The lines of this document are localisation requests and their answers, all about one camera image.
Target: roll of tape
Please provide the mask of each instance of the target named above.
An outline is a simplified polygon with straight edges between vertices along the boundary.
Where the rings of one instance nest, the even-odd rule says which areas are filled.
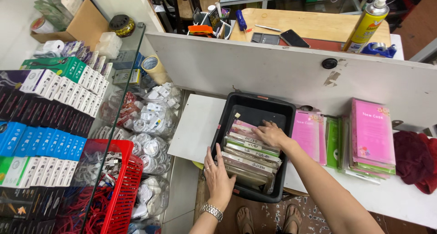
[[[171,82],[164,66],[157,56],[149,56],[144,59],[141,68],[159,85]]]

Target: spray can cap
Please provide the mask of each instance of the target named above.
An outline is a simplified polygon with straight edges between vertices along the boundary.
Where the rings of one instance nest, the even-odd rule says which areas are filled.
[[[378,0],[377,2],[375,2],[375,7],[383,8],[385,6],[385,1],[386,0]]]

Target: silver watch band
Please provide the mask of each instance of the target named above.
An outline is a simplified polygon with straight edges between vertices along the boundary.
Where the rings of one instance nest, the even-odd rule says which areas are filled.
[[[214,217],[216,217],[219,222],[221,222],[221,220],[223,219],[223,213],[218,208],[208,203],[205,203],[205,205],[203,205],[201,212],[208,212],[214,215]]]

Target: sandal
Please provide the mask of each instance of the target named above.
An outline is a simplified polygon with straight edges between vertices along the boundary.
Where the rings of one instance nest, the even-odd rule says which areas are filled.
[[[290,212],[290,208],[291,208],[292,206],[295,207],[295,209],[297,209],[297,210],[300,212],[301,216],[303,216],[301,210],[300,210],[299,207],[296,206],[295,204],[290,204],[290,205],[288,205],[288,207],[287,207],[287,215],[288,215],[288,213]],[[299,231],[300,231],[300,229],[301,229],[302,222],[299,222],[299,220],[298,220],[296,214],[294,213],[294,210],[293,210],[293,214],[292,214],[291,216],[287,216],[287,217],[285,218],[285,221],[286,221],[286,222],[285,222],[284,228],[282,228],[283,231],[285,231],[285,230],[287,229],[288,225],[289,225],[289,224],[292,224],[292,222],[294,221],[294,222],[296,222],[296,225],[298,226],[298,232],[297,232],[296,234],[299,234]]]
[[[253,222],[253,220],[252,220],[252,213],[250,212],[250,210],[249,210],[249,213],[250,213],[250,215],[249,215],[249,219],[250,219],[250,220],[248,220],[247,218],[244,218],[244,219],[241,221],[241,223],[238,221],[238,213],[239,213],[240,211],[244,211],[245,208],[247,208],[247,207],[246,207],[246,206],[243,206],[243,207],[241,207],[240,209],[238,209],[238,211],[237,211],[236,219],[237,219],[238,229],[240,230],[240,233],[241,233],[241,234],[244,234],[244,233],[243,233],[243,227],[244,227],[244,225],[249,224],[250,228],[252,229],[252,233],[254,234],[254,233],[255,233],[255,231],[254,231],[254,222]]]

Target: black knob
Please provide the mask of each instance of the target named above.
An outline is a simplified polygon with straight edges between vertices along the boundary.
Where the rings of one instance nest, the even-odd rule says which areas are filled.
[[[334,58],[328,58],[322,62],[324,69],[333,69],[337,66],[337,60]]]

